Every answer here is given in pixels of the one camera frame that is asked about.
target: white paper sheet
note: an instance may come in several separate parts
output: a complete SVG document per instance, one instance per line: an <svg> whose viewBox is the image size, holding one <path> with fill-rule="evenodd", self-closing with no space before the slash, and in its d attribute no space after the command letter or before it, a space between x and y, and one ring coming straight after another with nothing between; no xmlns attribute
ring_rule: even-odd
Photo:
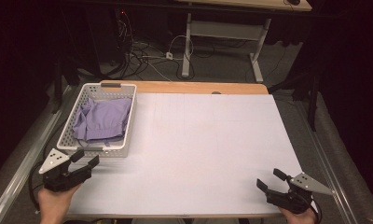
<svg viewBox="0 0 373 224"><path fill-rule="evenodd" d="M256 187L288 190L273 168L301 172L271 95L138 93L129 156L102 158L69 214L279 213Z"/></svg>

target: table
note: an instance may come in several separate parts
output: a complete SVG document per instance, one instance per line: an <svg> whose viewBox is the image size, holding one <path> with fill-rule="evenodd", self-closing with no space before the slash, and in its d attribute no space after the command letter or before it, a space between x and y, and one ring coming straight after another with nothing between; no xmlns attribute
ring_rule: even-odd
<svg viewBox="0 0 373 224"><path fill-rule="evenodd" d="M69 217L280 214L256 179L286 192L273 168L290 175L301 170L264 86L120 82L135 83L138 91L129 156L101 159L73 198Z"/></svg>
<svg viewBox="0 0 373 224"><path fill-rule="evenodd" d="M175 4L176 2L187 2L189 5L183 5L183 4ZM295 20L319 20L319 21L325 21L325 20L333 20L334 17L330 15L316 15L316 14L310 14L310 13L294 13L296 11L300 12L306 12L311 10L311 7L306 2L306 0L301 0L300 4L297 7L290 7L288 5L285 5L284 2L281 0L237 0L237 1L231 1L231 0L211 0L206 1L206 3L209 4L209 6L202 6L200 4L196 3L202 3L204 0L180 0L180 1L170 1L167 4L151 4L147 2L136 2L136 1L101 1L101 0L62 0L60 3L55 3L56 5L60 6L85 6L85 5L97 5L97 6L109 6L109 7L122 7L127 9L139 9L139 10L158 10L162 12L174 12L174 13L194 13L194 14L214 14L214 15L237 15L237 16L250 16L250 15L257 15L259 17L266 18L266 24L265 26L261 27L261 30L258 32L254 32L256 37L253 39L257 39L258 45L256 48L256 51L254 54L250 54L250 59L253 65L253 71L256 76L257 82L262 82L263 78L260 73L259 65L257 62L257 57L259 55L259 52L261 51L263 47L263 41L265 39L266 33L269 29L269 22L270 18L289 18L293 17ZM186 43L186 55L189 48L189 44ZM189 71L189 62L187 61L188 57L184 57L183 61L183 76L188 76ZM58 89L61 85L60 83L60 77L61 77L61 69L58 66L59 64L56 63L56 69L55 71L55 77L56 85L55 89ZM101 74L96 74L94 71L90 70L92 74L94 74L96 77L103 78ZM56 100L61 101L61 96L59 94L56 95Z"/></svg>
<svg viewBox="0 0 373 224"><path fill-rule="evenodd" d="M306 0L300 1L300 4L293 6L286 3L286 0L177 0L189 4L209 4L223 5L230 7L257 7L268 10L288 10L288 11L311 11L311 6ZM266 35L268 33L270 18L265 20L263 25L245 25L227 22L213 21L195 21L192 20L191 13L187 15L186 21L186 47L183 58L182 76L189 76L190 64L190 37L192 35L236 38L244 40L257 41L254 53L250 53L250 61L253 66L253 72L257 83L263 82L263 77L258 64L258 56L262 50Z"/></svg>

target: cable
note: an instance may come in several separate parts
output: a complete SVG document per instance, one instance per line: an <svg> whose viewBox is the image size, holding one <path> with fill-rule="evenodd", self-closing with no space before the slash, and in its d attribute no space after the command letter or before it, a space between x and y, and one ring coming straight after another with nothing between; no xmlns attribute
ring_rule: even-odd
<svg viewBox="0 0 373 224"><path fill-rule="evenodd" d="M291 3L286 3L285 0L283 0L283 2L284 2L284 4L285 4L286 6L290 6L291 9L292 9L292 12L294 12L294 8L292 7L292 4L291 4Z"/></svg>
<svg viewBox="0 0 373 224"><path fill-rule="evenodd" d="M38 213L40 211L39 203L35 199L35 189L33 189L33 175L35 173L35 170L41 166L44 162L39 161L33 168L30 170L29 177L28 177L28 189L29 189L29 196L30 200L32 201L33 205L35 206L35 212Z"/></svg>
<svg viewBox="0 0 373 224"><path fill-rule="evenodd" d="M138 76L138 74L144 72L146 70L146 68L148 67L148 64L146 64L145 60L138 57L137 54L135 54L134 52L132 52L131 54L133 54L134 57L139 61L139 64L138 64L138 67L135 71L130 68L133 71L133 73L131 73L129 75L126 75L125 77L130 77L130 76L134 76L134 75ZM143 66L143 64L146 64L146 67L144 67L141 71L139 71L139 69Z"/></svg>
<svg viewBox="0 0 373 224"><path fill-rule="evenodd" d="M146 44L146 43L134 42L134 44L146 45L146 47L144 49L152 48L152 49L155 49L155 50L159 51L162 55L165 55L165 53L163 51L161 51L160 49L150 45L149 43Z"/></svg>
<svg viewBox="0 0 373 224"><path fill-rule="evenodd" d="M65 15L64 15L64 12L63 12L62 9L61 9L61 13L62 13L62 18L63 18L64 24L65 24L65 27L66 27L66 30L67 30L67 34L68 34L68 36L70 38L70 41L71 41L73 49L74 49L74 52L76 53L76 56L79 58L79 60L82 61L81 65L83 65L83 67L87 67L88 63L84 60L84 58L82 57L82 55L79 53L79 50L76 48L76 42L74 41L73 36L71 35L70 27L68 26L67 19L65 18ZM71 57L67 57L67 58L69 60L71 60L72 62L74 62L74 63L79 63L79 62L77 62L75 59L73 59ZM114 75L115 73L119 72L120 70L122 70L123 66L124 66L124 63L120 63L119 66L117 66L116 68L114 68L113 70L109 71L106 74L103 74L100 71L98 71L98 73L96 74L95 72L92 72L91 71L91 67L88 66L88 68L89 68L88 72L92 73L93 75L95 75L96 77L99 77L101 79L105 79L105 78L107 78L107 79L113 79L113 78L109 77L109 75Z"/></svg>
<svg viewBox="0 0 373 224"><path fill-rule="evenodd" d="M215 54L215 45L214 45L214 43L213 42L211 42L211 41L206 41L206 40L204 40L204 38L202 38L202 40L198 40L198 42L199 41L201 41L201 42L203 42L203 43L208 43L208 44L210 44L211 45L211 49L212 49L212 52L210 53L210 54L208 54L208 55L205 55L205 56L200 56L199 54L197 54L196 53L196 51L195 51L195 56L196 57L199 57L199 58L202 58L202 59L206 59L206 58L210 58L210 57L212 57L214 54Z"/></svg>
<svg viewBox="0 0 373 224"><path fill-rule="evenodd" d="M189 56L187 56L187 58L188 57L190 57L191 55L192 55L192 53L193 53L193 42L192 42L192 40L189 38L189 37L187 37L186 35L178 35L178 36L176 36L173 40L172 40L172 43L170 43L170 46L169 46L169 53L170 53L170 50L172 49L172 45L173 45L173 42L174 42L174 40L176 39L176 38L178 38L178 37L184 37L185 39L188 39L189 40L189 42L190 42L190 45L192 46L192 48L191 48L191 51L189 52Z"/></svg>
<svg viewBox="0 0 373 224"><path fill-rule="evenodd" d="M127 65L126 68L123 70L123 72L122 72L122 74L120 75L119 79L123 79L123 78L125 78L125 77L130 77L130 76L135 75L136 72L135 72L134 70L131 69L131 64L133 64L133 63L131 62L131 59L132 59L132 58L136 58L136 59L139 61L139 64L137 64L138 67L137 67L137 70L136 70L136 71L138 71L138 69L140 69L140 67L142 66L142 62L141 62L141 60L139 59L139 57L137 56L137 54L135 54L134 52L131 52L131 54L133 55L133 57L131 57L131 56L129 55L128 65ZM131 70L133 71L133 73L126 75L126 71L127 71L128 69L131 69Z"/></svg>
<svg viewBox="0 0 373 224"><path fill-rule="evenodd" d="M161 75L162 77L164 77L165 79L167 79L168 81L172 82L169 78L165 77L160 71L158 71L158 69L152 65L151 63L149 62L146 62L148 65L150 65L159 75Z"/></svg>
<svg viewBox="0 0 373 224"><path fill-rule="evenodd" d="M280 57L279 61L277 61L276 63L276 66L268 73L268 75L266 76L266 79L268 79L271 73L273 73L279 67L280 62L283 60L283 57L285 56L286 50L287 48L284 48L282 57Z"/></svg>
<svg viewBox="0 0 373 224"><path fill-rule="evenodd" d="M147 59L167 59L165 57L159 57L159 56L142 56L142 58L147 58Z"/></svg>
<svg viewBox="0 0 373 224"><path fill-rule="evenodd" d="M139 41L134 41L133 45L145 45L143 49L148 49L149 47L151 47L149 43L144 43L144 42L139 42Z"/></svg>
<svg viewBox="0 0 373 224"><path fill-rule="evenodd" d="M227 45L227 44L224 44L224 43L221 43L221 42L235 42L236 44L233 44L233 45ZM235 39L231 39L231 38L215 38L213 40L213 42L216 44L216 45L219 45L223 48L220 48L220 49L239 49L241 48L242 46L244 46L246 43L248 42L251 42L251 40L235 40Z"/></svg>
<svg viewBox="0 0 373 224"><path fill-rule="evenodd" d="M175 64L177 64L177 70L175 71L175 76L177 77L178 71L180 69L180 64L177 61L166 60L166 61L161 61L161 62L152 63L152 64L158 64L158 63L175 63Z"/></svg>
<svg viewBox="0 0 373 224"><path fill-rule="evenodd" d="M41 187L41 186L43 186L44 184L39 184L39 185L37 185L37 186L35 186L34 188L33 188L33 190L36 190L36 189L38 189L39 187Z"/></svg>
<svg viewBox="0 0 373 224"><path fill-rule="evenodd" d="M129 17L128 17L128 14L126 13L125 10L122 10L122 14L125 15L126 17L126 20L128 21L128 24L129 24L129 28L131 29L131 21L129 20ZM132 33L132 30L131 30L131 52L133 52L133 33Z"/></svg>
<svg viewBox="0 0 373 224"><path fill-rule="evenodd" d="M317 216L319 216L319 219L317 220L317 224L318 224L318 223L321 223L321 221L323 220L323 210L321 209L321 206L320 204L317 203L317 201L315 201L314 199L313 201L315 203L315 206L317 207Z"/></svg>
<svg viewBox="0 0 373 224"><path fill-rule="evenodd" d="M306 205L308 205L309 206L309 208L311 209L311 211L314 213L314 215L315 215L315 224L320 224L321 223L321 219L322 219L322 216L323 216L323 213L322 213L322 211L321 211L321 207L320 207L320 205L314 200L314 199L312 199L313 201L314 201L314 203L315 203L315 205L317 206L317 211L314 209L314 207L311 205L311 203L309 203L308 201L306 201L306 199L305 198L303 198L302 196L300 196L300 195L296 195L300 200L302 200Z"/></svg>

